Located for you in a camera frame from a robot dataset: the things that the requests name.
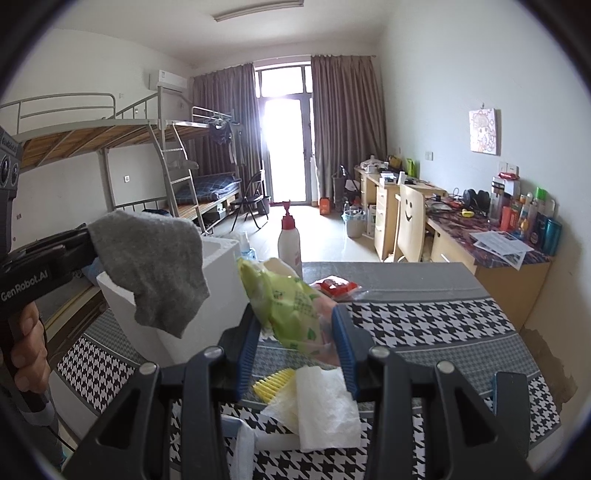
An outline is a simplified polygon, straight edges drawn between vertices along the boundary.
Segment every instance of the human hand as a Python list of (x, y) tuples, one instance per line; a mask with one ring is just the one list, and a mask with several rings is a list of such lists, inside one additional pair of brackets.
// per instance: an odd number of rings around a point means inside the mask
[(43, 324), (34, 302), (23, 308), (19, 320), (23, 338), (11, 351), (13, 365), (18, 368), (14, 376), (17, 388), (22, 391), (43, 393), (47, 390), (50, 367), (43, 335)]

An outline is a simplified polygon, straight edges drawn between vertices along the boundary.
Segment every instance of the wooden chair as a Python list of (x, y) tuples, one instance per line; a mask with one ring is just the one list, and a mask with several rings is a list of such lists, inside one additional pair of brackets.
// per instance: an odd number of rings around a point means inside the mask
[(252, 205), (256, 206), (256, 204), (258, 202), (260, 202), (262, 200), (262, 198), (264, 197), (264, 195), (265, 195), (265, 190), (263, 188), (264, 181), (265, 181), (265, 170), (262, 168), (257, 173), (255, 173), (251, 177), (251, 179), (248, 181), (248, 184), (246, 185), (246, 189), (244, 190), (244, 196), (230, 202), (230, 205), (234, 207), (234, 211), (235, 211), (235, 213), (232, 213), (233, 215), (235, 215), (235, 217), (234, 217), (234, 223), (232, 224), (231, 232), (234, 231), (234, 227), (236, 226), (236, 221), (238, 220), (238, 217), (240, 216), (240, 212), (243, 210), (245, 212), (244, 221), (246, 222), (246, 219), (248, 218), (248, 214), (250, 213), (252, 219), (255, 222), (256, 227), (259, 230), (261, 229), (261, 227), (258, 226), (258, 223), (256, 222), (256, 218), (255, 218), (254, 213), (252, 213), (251, 206)]
[(402, 256), (398, 261), (420, 262), (425, 243), (425, 197), (407, 185), (400, 185), (398, 212), (398, 248)]

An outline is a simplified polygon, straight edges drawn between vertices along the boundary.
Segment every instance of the headphones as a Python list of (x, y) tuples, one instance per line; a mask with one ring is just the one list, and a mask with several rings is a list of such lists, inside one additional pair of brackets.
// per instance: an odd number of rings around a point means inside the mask
[(488, 212), (488, 209), (491, 206), (491, 196), (484, 190), (478, 190), (478, 193), (476, 193), (474, 189), (464, 190), (462, 200), (463, 207), (469, 210)]

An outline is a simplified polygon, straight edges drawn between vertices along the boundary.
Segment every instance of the bunk bed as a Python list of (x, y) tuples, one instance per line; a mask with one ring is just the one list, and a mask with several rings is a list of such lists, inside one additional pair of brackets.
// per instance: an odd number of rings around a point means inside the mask
[[(232, 121), (232, 117), (225, 113), (216, 112), (199, 106), (192, 106), (191, 121), (169, 120), (163, 118), (163, 93), (178, 95), (187, 104), (191, 104), (182, 94), (159, 87), (158, 91), (141, 100), (128, 105), (123, 110), (117, 111), (115, 97), (111, 93), (76, 92), (59, 93), (55, 95), (42, 95), (30, 97), (0, 105), (0, 112), (10, 107), (16, 110), (16, 134), (14, 139), (23, 147), (21, 171), (28, 171), (41, 165), (46, 165), (65, 158), (98, 152), (104, 169), (107, 173), (110, 209), (136, 210), (143, 205), (144, 209), (150, 209), (154, 205), (157, 209), (166, 209), (172, 216), (192, 220), (198, 224), (203, 234), (207, 234), (213, 225), (205, 225), (203, 215), (218, 206), (229, 208), (231, 200), (240, 196), (239, 178), (236, 176), (236, 185), (231, 192), (212, 202), (200, 203), (194, 187), (193, 172), (198, 165), (190, 162), (184, 143), (197, 137), (209, 134), (213, 126), (222, 127)], [(23, 113), (23, 107), (30, 108), (39, 102), (48, 102), (56, 99), (71, 99), (84, 97), (97, 99), (91, 105), (64, 106), (42, 111)], [(149, 107), (156, 102), (157, 118), (148, 117)], [(58, 112), (72, 112), (79, 110), (106, 109), (112, 113), (109, 117), (94, 120), (82, 120), (70, 123), (50, 125), (48, 127), (22, 130), (24, 119), (49, 115)], [(138, 118), (143, 110), (144, 118)], [(109, 150), (117, 147), (129, 147), (131, 145), (152, 144), (158, 154), (162, 166), (166, 196), (151, 199), (141, 199), (136, 202), (117, 204), (113, 195), (113, 188), (109, 170)], [(180, 205), (177, 202), (176, 192), (183, 186), (189, 187), (192, 202)]]

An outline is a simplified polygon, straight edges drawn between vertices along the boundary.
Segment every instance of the trash bin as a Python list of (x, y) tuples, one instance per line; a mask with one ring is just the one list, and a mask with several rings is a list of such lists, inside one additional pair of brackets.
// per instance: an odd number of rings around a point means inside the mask
[(262, 200), (256, 204), (256, 210), (259, 212), (259, 215), (269, 215), (270, 201), (271, 197), (263, 197)]
[(346, 210), (343, 213), (343, 220), (349, 238), (359, 238), (365, 233), (367, 222), (365, 212), (362, 210)]

